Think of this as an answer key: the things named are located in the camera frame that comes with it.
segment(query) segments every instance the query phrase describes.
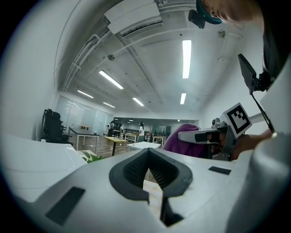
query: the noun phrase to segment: purple cloth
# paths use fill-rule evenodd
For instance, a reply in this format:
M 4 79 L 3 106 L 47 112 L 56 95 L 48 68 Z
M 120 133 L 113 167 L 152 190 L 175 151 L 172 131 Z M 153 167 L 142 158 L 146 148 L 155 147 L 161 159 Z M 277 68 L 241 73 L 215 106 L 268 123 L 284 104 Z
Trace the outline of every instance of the purple cloth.
M 167 139 L 163 146 L 163 150 L 188 155 L 192 157 L 199 157 L 200 153 L 203 151 L 203 145 L 194 144 L 189 142 L 183 142 L 178 139 L 179 132 L 185 131 L 197 131 L 199 130 L 197 126 L 191 124 L 183 124 L 179 126 Z

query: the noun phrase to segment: black shirt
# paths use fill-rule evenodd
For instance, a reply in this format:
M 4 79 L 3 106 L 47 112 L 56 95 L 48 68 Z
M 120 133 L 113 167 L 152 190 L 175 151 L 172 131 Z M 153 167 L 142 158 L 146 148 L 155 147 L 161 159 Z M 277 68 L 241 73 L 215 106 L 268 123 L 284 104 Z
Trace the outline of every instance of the black shirt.
M 290 53 L 289 1 L 257 0 L 264 17 L 264 70 L 277 78 Z

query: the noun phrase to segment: ceiling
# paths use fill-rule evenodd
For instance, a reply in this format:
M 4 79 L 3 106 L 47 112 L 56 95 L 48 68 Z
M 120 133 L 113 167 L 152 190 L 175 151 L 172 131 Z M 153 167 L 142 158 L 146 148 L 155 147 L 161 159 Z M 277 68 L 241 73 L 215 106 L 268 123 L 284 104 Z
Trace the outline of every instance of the ceiling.
M 232 60 L 240 40 L 237 28 L 206 23 L 202 30 L 188 21 L 189 9 L 195 8 L 193 1 L 167 1 L 168 5 L 156 2 L 162 27 L 137 31 L 130 38 L 110 33 L 80 66 L 66 91 L 75 94 L 77 90 L 84 91 L 94 96 L 97 103 L 109 103 L 116 112 L 128 113 L 128 117 L 137 111 L 178 112 L 181 116 L 184 112 L 201 111 Z M 99 20 L 92 34 L 101 37 L 109 31 L 108 23 L 105 17 Z M 218 36 L 220 30 L 226 32 L 224 38 Z M 182 79 L 183 40 L 192 41 L 188 79 Z M 113 55 L 114 60 L 110 61 L 108 55 Z M 101 70 L 124 89 L 100 75 Z M 184 105 L 180 104 L 182 93 L 187 94 Z M 134 102 L 133 97 L 144 107 Z

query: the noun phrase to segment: ceiling light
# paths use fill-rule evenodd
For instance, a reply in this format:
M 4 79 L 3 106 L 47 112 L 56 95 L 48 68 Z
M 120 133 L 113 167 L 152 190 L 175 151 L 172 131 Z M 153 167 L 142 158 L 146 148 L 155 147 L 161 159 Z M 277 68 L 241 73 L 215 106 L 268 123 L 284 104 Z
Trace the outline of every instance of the ceiling light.
M 182 41 L 183 45 L 183 78 L 189 78 L 192 41 Z
M 114 107 L 114 106 L 112 106 L 112 105 L 110 105 L 110 104 L 108 104 L 108 103 L 105 103 L 105 102 L 103 102 L 104 104 L 106 104 L 106 105 L 108 105 L 108 106 L 110 106 L 110 107 Z
M 137 98 L 132 98 L 134 101 L 136 101 L 139 105 L 144 106 Z
M 106 74 L 104 71 L 100 71 L 99 74 L 101 74 L 104 78 L 108 79 L 110 82 L 112 82 L 115 86 L 117 86 L 120 89 L 123 89 L 123 86 L 120 85 L 118 82 L 116 82 L 113 78 L 111 78 L 108 74 Z
M 78 92 L 80 92 L 80 93 L 82 93 L 83 95 L 85 95 L 85 96 L 89 96 L 90 98 L 94 98 L 93 96 L 90 96 L 90 95 L 88 95 L 88 94 L 86 94 L 85 92 L 82 92 L 82 91 L 80 91 L 80 90 L 78 90 Z
M 180 104 L 184 104 L 185 98 L 186 98 L 186 93 L 182 93 L 182 95 L 181 95 L 181 103 Z

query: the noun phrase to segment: black tabletop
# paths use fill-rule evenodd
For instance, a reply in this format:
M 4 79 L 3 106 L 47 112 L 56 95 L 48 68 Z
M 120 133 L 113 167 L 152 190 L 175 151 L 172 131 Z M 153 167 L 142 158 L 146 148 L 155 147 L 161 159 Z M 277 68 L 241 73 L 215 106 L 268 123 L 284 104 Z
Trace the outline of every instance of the black tabletop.
M 80 128 L 71 128 L 69 127 L 70 130 L 72 130 L 74 133 L 79 134 L 79 135 L 94 135 L 94 136 L 100 136 L 100 134 L 94 134 L 92 133 L 92 129 L 86 130 L 86 129 L 80 129 Z

